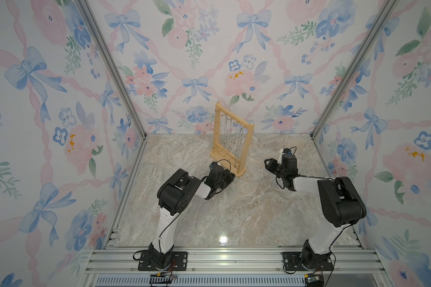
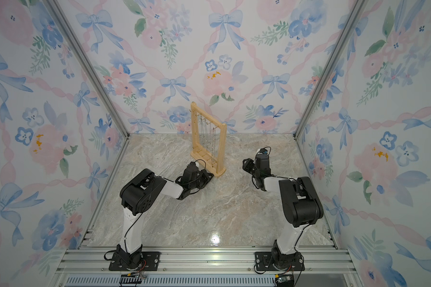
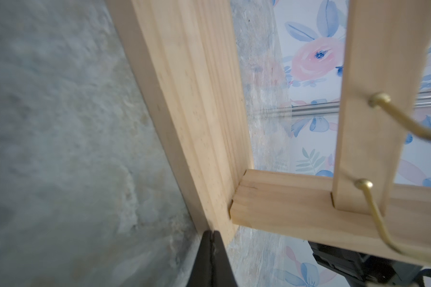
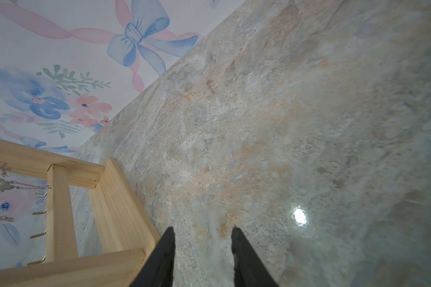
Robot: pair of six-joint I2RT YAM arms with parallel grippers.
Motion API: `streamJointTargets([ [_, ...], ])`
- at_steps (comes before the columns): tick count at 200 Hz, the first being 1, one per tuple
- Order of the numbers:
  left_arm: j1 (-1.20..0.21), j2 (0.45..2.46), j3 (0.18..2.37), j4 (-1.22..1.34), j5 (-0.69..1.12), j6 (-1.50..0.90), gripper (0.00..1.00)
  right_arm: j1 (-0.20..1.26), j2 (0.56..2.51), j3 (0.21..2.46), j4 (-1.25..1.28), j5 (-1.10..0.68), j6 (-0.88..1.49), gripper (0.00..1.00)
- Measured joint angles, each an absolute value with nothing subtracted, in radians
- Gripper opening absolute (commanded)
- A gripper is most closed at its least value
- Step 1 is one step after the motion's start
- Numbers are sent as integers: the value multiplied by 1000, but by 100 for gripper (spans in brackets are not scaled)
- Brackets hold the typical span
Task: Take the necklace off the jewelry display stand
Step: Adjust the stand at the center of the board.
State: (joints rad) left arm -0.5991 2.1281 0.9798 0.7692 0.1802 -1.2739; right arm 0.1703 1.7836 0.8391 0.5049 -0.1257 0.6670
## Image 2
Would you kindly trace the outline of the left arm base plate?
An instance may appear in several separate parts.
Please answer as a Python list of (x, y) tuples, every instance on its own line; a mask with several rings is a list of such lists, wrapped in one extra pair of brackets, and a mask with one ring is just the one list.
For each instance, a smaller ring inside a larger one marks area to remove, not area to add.
[(110, 259), (109, 271), (157, 271), (160, 252), (135, 252), (124, 255), (115, 252)]

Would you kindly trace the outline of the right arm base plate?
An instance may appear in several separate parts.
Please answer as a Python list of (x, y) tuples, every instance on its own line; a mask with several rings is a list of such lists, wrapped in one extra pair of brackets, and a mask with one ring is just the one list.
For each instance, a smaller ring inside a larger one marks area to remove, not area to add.
[(275, 254), (255, 252), (255, 269), (257, 271), (304, 271), (304, 258), (300, 252), (294, 254)]

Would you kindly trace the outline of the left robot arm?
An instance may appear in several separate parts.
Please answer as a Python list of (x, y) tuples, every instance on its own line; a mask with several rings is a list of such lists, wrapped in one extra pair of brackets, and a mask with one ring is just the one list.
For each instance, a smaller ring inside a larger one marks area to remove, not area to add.
[(159, 195), (184, 200), (194, 195), (214, 178), (206, 168), (200, 169), (196, 161), (190, 162), (182, 176), (171, 181), (144, 169), (120, 191), (123, 207), (123, 232), (120, 243), (113, 251), (110, 271), (142, 271), (157, 266), (153, 259), (143, 254), (142, 230), (144, 214), (153, 206)]

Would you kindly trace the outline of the wooden jewelry display stand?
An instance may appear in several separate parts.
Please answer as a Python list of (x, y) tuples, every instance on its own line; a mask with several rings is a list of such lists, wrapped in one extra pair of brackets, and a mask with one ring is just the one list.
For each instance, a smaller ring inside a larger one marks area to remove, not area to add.
[(215, 177), (225, 171), (227, 125), (218, 121), (195, 102), (191, 103), (192, 151), (190, 155), (206, 165)]

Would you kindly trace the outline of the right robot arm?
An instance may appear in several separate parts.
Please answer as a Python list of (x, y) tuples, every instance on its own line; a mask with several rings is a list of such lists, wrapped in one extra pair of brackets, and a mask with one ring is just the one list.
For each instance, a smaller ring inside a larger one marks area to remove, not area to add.
[(243, 160), (243, 171), (251, 175), (257, 189), (278, 193), (287, 221), (279, 238), (274, 241), (268, 264), (277, 270), (304, 270), (304, 257), (299, 245), (308, 229), (323, 218), (323, 205), (309, 177), (281, 177), (273, 175), (269, 153), (261, 148), (254, 159)]

